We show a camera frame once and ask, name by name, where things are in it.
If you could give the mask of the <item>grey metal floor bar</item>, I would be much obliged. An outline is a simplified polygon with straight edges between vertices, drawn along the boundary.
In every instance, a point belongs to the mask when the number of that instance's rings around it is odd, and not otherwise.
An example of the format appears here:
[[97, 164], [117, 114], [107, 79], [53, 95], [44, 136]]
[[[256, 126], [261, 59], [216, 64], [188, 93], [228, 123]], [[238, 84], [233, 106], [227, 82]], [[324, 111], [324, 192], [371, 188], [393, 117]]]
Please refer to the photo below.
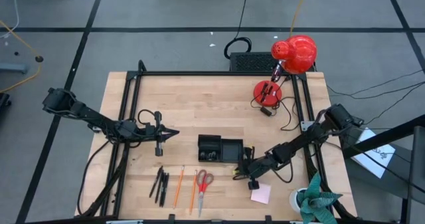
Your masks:
[[28, 72], [28, 66], [25, 64], [0, 62], [0, 71], [20, 72], [22, 74], [26, 74]]

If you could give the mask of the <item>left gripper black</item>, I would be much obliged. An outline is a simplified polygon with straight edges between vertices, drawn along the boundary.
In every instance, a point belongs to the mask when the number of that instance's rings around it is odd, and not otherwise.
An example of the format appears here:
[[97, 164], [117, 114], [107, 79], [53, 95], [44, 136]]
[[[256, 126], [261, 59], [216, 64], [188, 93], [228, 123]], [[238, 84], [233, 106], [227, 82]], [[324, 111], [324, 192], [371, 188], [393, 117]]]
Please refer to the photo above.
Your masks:
[[180, 133], [178, 130], [174, 130], [171, 128], [162, 128], [161, 120], [162, 120], [162, 114], [159, 111], [149, 111], [149, 113], [154, 117], [155, 125], [151, 125], [149, 122], [145, 123], [145, 137], [143, 139], [144, 142], [147, 141], [156, 141], [156, 147], [155, 147], [155, 156], [162, 156], [163, 155], [163, 149], [162, 149], [162, 131], [166, 132], [166, 134], [163, 135], [164, 139], [167, 140], [173, 136], [176, 136]]

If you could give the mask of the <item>red desk lamp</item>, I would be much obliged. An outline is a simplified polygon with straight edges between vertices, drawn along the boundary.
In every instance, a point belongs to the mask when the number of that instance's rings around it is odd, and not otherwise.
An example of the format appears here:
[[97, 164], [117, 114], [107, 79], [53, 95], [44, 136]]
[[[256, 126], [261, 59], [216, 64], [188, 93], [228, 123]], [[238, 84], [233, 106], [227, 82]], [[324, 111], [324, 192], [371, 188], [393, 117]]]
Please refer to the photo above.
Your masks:
[[284, 72], [303, 74], [314, 64], [317, 57], [315, 41], [307, 35], [294, 35], [284, 41], [276, 41], [271, 55], [274, 65], [270, 80], [259, 82], [253, 91], [254, 100], [261, 106], [275, 106], [282, 99], [282, 89], [278, 84]]

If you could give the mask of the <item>black caster foot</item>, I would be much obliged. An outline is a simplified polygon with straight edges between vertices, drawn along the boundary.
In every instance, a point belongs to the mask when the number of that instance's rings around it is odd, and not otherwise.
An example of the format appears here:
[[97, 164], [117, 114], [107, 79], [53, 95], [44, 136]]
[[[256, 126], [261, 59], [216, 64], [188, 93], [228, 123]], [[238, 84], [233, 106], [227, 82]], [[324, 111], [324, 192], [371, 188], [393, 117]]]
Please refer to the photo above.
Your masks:
[[0, 93], [0, 114], [6, 111], [7, 107], [11, 105], [10, 95], [5, 93]]

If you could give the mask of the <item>pink sticky note pad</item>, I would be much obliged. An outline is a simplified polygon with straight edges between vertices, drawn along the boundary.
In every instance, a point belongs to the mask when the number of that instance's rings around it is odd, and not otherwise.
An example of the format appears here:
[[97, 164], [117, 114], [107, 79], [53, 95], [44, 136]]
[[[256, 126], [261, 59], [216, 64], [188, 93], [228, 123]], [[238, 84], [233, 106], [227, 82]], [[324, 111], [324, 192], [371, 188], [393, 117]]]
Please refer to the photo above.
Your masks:
[[252, 190], [250, 200], [258, 203], [269, 204], [271, 186], [268, 184], [259, 184], [259, 188]]

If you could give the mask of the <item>red handled scissors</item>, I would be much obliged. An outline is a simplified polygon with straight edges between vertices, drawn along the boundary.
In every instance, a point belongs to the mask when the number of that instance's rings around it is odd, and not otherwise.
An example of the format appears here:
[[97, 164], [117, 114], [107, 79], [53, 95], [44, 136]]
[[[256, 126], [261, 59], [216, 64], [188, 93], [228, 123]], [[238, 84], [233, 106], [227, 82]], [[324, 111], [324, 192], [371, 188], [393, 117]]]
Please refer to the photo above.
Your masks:
[[205, 169], [202, 169], [197, 174], [197, 185], [199, 188], [199, 196], [198, 196], [199, 217], [201, 216], [201, 213], [202, 213], [205, 192], [207, 190], [207, 187], [213, 182], [213, 180], [214, 180], [214, 175], [211, 173], [208, 173]]

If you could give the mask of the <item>orange pencil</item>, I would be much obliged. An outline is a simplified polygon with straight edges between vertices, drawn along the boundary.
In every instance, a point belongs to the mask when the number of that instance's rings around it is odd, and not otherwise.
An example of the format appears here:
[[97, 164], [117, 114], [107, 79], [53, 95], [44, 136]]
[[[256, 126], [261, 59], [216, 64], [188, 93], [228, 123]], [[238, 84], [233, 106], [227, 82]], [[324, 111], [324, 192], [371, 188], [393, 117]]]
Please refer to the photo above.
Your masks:
[[195, 200], [195, 190], [196, 190], [196, 186], [197, 186], [197, 174], [198, 174], [198, 171], [195, 170], [194, 176], [193, 176], [193, 186], [192, 186], [192, 190], [191, 190], [191, 201], [190, 201], [190, 206], [189, 206], [189, 215], [192, 215], [192, 212], [193, 212], [193, 206], [194, 206], [194, 200]]
[[180, 172], [180, 176], [179, 176], [179, 181], [177, 182], [177, 187], [176, 187], [176, 192], [175, 192], [175, 198], [173, 200], [173, 209], [175, 209], [177, 207], [177, 202], [178, 202], [178, 198], [179, 198], [179, 192], [181, 190], [181, 184], [183, 181], [183, 176], [184, 176], [184, 170], [185, 170], [185, 166], [181, 167], [181, 172]]

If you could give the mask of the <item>black mesh desk organizer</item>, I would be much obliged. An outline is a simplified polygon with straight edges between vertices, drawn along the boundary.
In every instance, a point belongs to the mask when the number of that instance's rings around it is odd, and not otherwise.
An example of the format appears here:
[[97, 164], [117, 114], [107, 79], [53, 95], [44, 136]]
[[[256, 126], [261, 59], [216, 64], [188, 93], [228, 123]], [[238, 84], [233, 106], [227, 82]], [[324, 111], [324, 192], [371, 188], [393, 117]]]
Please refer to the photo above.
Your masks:
[[[217, 135], [199, 134], [198, 137], [198, 160], [200, 162], [220, 162], [237, 164], [242, 156], [243, 140], [224, 139]], [[216, 153], [216, 160], [200, 160], [200, 154], [204, 152]]]

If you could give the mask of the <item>white paper sheet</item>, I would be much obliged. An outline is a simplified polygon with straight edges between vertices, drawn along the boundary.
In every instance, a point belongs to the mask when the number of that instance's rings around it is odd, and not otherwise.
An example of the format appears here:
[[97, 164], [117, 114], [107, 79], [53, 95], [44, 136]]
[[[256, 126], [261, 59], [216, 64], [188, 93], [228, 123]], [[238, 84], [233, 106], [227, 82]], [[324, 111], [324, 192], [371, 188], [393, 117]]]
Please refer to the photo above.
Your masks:
[[[364, 130], [354, 129], [348, 134], [351, 146], [356, 146], [358, 143], [374, 136], [376, 136], [376, 134], [368, 128]], [[364, 154], [357, 154], [351, 159], [380, 179], [385, 172], [385, 168], [388, 167], [395, 151], [394, 147], [385, 144], [369, 150]]]

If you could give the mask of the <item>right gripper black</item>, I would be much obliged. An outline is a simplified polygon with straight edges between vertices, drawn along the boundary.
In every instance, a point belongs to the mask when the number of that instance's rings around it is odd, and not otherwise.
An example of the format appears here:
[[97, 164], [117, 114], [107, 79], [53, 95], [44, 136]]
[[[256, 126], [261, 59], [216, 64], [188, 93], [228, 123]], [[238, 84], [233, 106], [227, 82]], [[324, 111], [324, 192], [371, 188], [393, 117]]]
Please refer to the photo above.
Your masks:
[[255, 158], [255, 147], [253, 148], [243, 148], [243, 155], [241, 159], [241, 164], [239, 164], [235, 172], [237, 173], [233, 178], [234, 179], [246, 179], [248, 178], [250, 181], [248, 182], [249, 190], [256, 190], [260, 188], [258, 181], [256, 178], [259, 178], [261, 175], [265, 174], [267, 171], [271, 170], [276, 166], [275, 159], [267, 154], [260, 158]]

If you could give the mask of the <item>black metal rig frame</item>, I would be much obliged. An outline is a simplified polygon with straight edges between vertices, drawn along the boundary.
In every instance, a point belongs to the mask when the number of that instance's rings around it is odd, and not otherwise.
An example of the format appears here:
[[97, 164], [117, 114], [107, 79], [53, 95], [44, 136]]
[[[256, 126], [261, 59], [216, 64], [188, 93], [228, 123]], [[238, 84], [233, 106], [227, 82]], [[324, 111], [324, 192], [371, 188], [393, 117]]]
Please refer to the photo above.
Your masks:
[[[100, 113], [111, 118], [130, 115], [144, 122], [152, 121], [149, 111], [160, 111], [166, 127], [180, 131], [164, 143], [163, 155], [155, 156], [153, 142], [142, 143], [129, 153], [122, 190], [113, 189], [103, 213], [117, 214], [121, 219], [298, 220], [290, 207], [290, 193], [305, 187], [309, 180], [303, 152], [298, 152], [290, 167], [278, 173], [268, 172], [260, 178], [270, 185], [269, 204], [250, 200], [251, 192], [244, 180], [232, 179], [230, 164], [201, 163], [197, 158], [199, 134], [214, 134], [228, 139], [241, 139], [255, 146], [261, 156], [276, 144], [299, 135], [297, 118], [288, 116], [293, 99], [289, 98], [278, 114], [267, 117], [250, 106], [254, 86], [264, 75], [232, 74], [229, 72], [146, 72], [139, 90], [133, 76], [126, 72], [111, 72], [106, 81]], [[163, 207], [155, 203], [158, 183], [152, 197], [149, 192], [158, 169], [169, 173]], [[177, 207], [173, 200], [181, 167], [185, 166]], [[198, 214], [199, 188], [196, 186], [192, 215], [189, 215], [191, 190], [195, 170], [205, 169], [214, 175], [205, 192], [201, 216]]]

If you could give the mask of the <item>black mesh computer case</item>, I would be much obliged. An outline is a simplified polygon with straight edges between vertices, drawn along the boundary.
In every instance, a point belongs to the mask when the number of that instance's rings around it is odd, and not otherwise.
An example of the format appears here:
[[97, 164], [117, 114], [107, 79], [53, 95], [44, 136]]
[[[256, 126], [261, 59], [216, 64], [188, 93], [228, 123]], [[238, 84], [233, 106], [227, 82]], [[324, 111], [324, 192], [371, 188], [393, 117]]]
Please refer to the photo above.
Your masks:
[[233, 72], [272, 72], [277, 64], [268, 52], [230, 54], [230, 71]]

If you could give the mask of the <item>green plant in white pot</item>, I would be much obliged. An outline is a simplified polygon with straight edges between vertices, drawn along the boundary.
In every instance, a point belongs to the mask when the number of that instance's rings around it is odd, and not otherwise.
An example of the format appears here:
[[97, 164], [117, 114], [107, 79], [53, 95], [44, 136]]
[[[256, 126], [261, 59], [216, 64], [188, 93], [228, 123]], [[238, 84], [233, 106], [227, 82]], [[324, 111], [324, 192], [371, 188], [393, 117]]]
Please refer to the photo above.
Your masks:
[[322, 224], [337, 224], [336, 218], [327, 208], [332, 206], [342, 194], [321, 191], [321, 176], [318, 172], [312, 177], [306, 189], [292, 192], [292, 207], [302, 218], [303, 224], [318, 221]]

